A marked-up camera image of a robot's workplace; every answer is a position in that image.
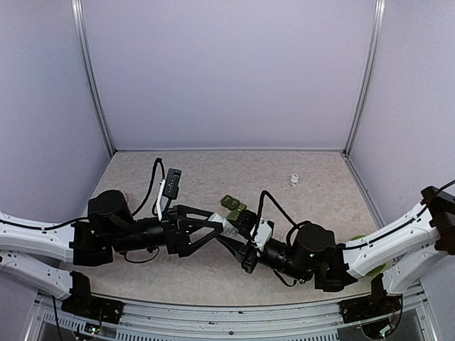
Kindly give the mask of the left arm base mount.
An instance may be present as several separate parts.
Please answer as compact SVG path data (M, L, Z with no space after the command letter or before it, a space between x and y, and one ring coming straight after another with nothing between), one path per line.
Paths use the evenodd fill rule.
M101 323L119 324L123 302L92 295L89 278L80 272L71 271L70 277L70 295L62 300L62 311Z

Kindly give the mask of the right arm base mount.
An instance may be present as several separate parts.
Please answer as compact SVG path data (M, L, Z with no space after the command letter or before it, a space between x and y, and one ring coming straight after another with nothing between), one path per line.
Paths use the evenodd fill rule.
M369 295L346 299L338 304L344 323L376 318L402 308L402 295L388 294L382 280L383 274L379 274L371 281Z

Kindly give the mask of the green weekly pill organizer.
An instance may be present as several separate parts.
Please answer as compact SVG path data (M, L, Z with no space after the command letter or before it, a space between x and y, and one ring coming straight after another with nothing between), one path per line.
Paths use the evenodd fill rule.
M221 200L220 204L222 207L225 209L229 210L229 213L227 214L226 219L227 220L236 220L239 216L239 214L247 209L247 206L245 203L239 201L238 199L230 196L230 195L225 195Z

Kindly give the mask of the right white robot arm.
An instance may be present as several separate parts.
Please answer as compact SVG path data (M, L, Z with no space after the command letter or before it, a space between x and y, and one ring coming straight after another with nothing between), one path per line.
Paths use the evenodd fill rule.
M339 292L388 261L399 261L374 278L378 286L364 299L364 310L379 315L391 296L407 288L446 256L454 255L454 196L434 186L422 191L422 200L404 216L382 229L349 242L336 243L332 231L303 221L294 224L287 240L273 238L272 223L257 220L245 210L235 221L214 213L223 233L217 238L252 273L257 264L271 268L282 280L313 280L315 288Z

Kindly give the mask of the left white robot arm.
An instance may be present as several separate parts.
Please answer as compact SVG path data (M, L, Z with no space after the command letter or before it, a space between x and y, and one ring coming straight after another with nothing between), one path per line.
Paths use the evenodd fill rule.
M187 257L228 225L219 214L185 205L166 208L153 217L136 219L122 192L108 190L88 202L86 217L48 225L1 215L1 249L32 263L35 255L76 266L110 264L114 254L166 247Z

